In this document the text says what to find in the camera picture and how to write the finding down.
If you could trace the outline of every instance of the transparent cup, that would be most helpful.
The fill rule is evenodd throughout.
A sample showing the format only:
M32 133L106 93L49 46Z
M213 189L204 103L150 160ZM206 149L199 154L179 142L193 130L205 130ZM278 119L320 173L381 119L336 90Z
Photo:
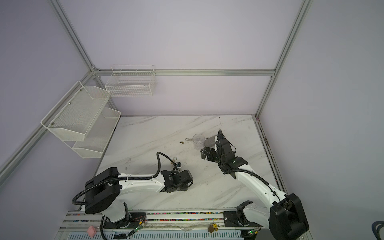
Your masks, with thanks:
M200 150L204 147L205 137L202 134L200 133L195 134L192 140L193 140L193 145L195 149Z

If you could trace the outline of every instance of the pink object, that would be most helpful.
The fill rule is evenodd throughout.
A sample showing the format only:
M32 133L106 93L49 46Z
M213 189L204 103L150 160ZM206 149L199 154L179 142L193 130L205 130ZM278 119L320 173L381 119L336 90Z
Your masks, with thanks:
M93 238L93 236L95 236L95 234L96 234L96 229L95 229L95 227L94 227L94 226L90 226L90 227L88 228L87 233L88 233L89 237Z

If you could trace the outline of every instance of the white mesh shelf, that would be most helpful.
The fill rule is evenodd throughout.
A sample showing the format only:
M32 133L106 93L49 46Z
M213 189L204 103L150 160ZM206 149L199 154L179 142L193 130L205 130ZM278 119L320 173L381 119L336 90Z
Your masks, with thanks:
M120 68L129 65L114 65ZM112 97L152 96L156 86L155 71L128 70L112 68L112 76L108 79L105 89Z
M41 122L62 141L84 141L110 97L107 90L77 84L80 88L54 119Z
M101 158L120 115L119 111L104 108L85 140L76 142L72 149L82 158Z

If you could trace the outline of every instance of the metal beam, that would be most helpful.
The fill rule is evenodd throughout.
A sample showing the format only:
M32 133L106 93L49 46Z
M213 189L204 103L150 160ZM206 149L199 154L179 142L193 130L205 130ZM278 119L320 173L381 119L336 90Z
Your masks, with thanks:
M89 71L94 71L96 68L91 62L91 59L87 55L87 52L85 51L84 46L81 44L79 37L77 36L67 14L64 11L63 6L61 5L59 0L48 0L50 3L53 11L55 12L57 18L59 19L60 23L62 24L64 30L70 37L73 45L75 46L77 52L80 54L81 58L83 59L85 65L88 67Z
M92 72L88 72L80 80L82 84L85 84L88 79L93 77ZM72 89L68 92L55 106L55 111L52 111L51 116L47 116L46 122L51 121L53 117L56 116L56 113L63 107L64 104L76 93L77 89ZM23 142L23 144L16 150L16 152L7 160L7 162L0 168L0 187L5 183L12 172L19 166L22 160L27 156L31 149L36 145L36 143L43 137L47 132L47 129L42 125L39 125L33 133Z
M136 70L126 69L123 71L135 72ZM274 76L273 69L155 69L156 76ZM96 76L110 76L111 69L99 69L95 71Z
M301 27L301 25L303 24L303 20L305 18L305 16L307 15L308 13L308 10L310 8L312 4L312 0L303 0L303 3L301 4L301 7L300 7L300 10L299 10L299 13L297 14L297 17L296 17L296 20L295 20L295 23L293 24L292 26L292 29L288 35L288 38L287 38L287 41L285 42L285 45L284 45L284 48L283 48L283 51L281 52L281 55L279 57L279 60L276 64L276 68L275 68L275 75L271 77L269 83L268 83L268 86L264 92L264 95L263 95L263 98L259 104L259 107L257 108L257 112L256 112L256 117L258 118L265 106L265 103L270 95L270 93L272 92L272 88L273 86L275 85L276 83L276 80L279 76L279 73L281 71L281 68L283 67L283 64L288 56L288 53L292 47L292 44L297 36L297 33Z

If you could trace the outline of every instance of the white marble table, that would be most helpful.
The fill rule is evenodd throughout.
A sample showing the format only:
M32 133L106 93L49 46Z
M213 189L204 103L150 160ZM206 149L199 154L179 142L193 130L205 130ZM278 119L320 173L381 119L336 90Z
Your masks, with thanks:
M216 163L201 159L192 141L185 141L196 133L211 137L219 129L237 148L236 156L276 186L251 115L121 117L97 174L109 167L128 174L154 174L156 152L162 152L172 159L176 156L182 169L191 172L193 186L183 192L127 194L129 210L223 209L246 200L259 202L245 185L223 175ZM161 170L171 169L161 156Z

